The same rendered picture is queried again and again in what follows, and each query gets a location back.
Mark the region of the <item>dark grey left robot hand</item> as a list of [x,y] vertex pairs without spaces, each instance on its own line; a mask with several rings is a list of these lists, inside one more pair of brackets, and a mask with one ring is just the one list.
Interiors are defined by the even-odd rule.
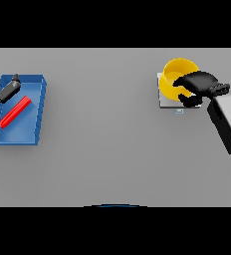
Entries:
[[5,104],[9,101],[14,95],[16,95],[21,89],[21,83],[19,76],[15,74],[11,82],[0,91],[0,104]]

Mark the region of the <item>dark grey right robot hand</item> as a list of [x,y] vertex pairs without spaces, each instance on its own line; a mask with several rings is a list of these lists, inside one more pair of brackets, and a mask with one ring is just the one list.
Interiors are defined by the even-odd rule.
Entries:
[[212,74],[204,71],[196,71],[177,78],[174,87],[182,86],[192,93],[186,97],[183,93],[178,95],[179,100],[186,108],[193,108],[203,103],[202,98],[212,100],[217,96],[224,96],[229,93],[230,85],[220,83]]

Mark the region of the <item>yellow bowl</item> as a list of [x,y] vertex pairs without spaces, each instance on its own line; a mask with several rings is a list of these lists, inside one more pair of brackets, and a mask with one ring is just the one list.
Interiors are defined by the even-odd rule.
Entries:
[[189,98],[192,93],[183,86],[175,87],[173,84],[184,75],[198,71],[198,66],[191,60],[185,58],[174,58],[168,61],[159,78],[159,89],[161,93],[169,100],[178,102],[178,96],[183,94]]

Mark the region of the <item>red beaker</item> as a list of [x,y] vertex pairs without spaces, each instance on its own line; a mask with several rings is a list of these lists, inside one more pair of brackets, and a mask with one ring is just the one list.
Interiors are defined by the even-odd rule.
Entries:
[[16,117],[18,117],[30,104],[32,100],[24,96],[1,120],[0,128],[6,128]]

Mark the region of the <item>pale square measuring scale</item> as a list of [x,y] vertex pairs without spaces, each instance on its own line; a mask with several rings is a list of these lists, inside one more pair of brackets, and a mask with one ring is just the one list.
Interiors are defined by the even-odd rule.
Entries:
[[[176,114],[183,114],[184,110],[187,109],[182,102],[176,102],[173,100],[168,99],[160,90],[159,88],[159,82],[160,82],[161,73],[157,73],[157,87],[158,87],[158,102],[159,107],[161,109],[171,109],[174,110]],[[201,105],[195,106],[193,109],[199,109]]]

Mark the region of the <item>blue tray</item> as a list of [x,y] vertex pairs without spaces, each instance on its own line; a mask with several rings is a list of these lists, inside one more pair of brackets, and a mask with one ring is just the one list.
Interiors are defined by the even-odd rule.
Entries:
[[4,128],[0,127],[0,145],[37,145],[42,128],[42,114],[47,82],[43,75],[20,75],[20,91],[0,104],[0,121],[24,98],[31,103]]

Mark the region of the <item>thin dark arc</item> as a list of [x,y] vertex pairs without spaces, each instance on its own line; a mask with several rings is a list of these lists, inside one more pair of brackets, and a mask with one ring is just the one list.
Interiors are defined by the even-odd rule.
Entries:
[[93,204],[93,205],[85,205],[84,207],[91,208],[141,208],[147,207],[146,205],[138,205],[138,204]]

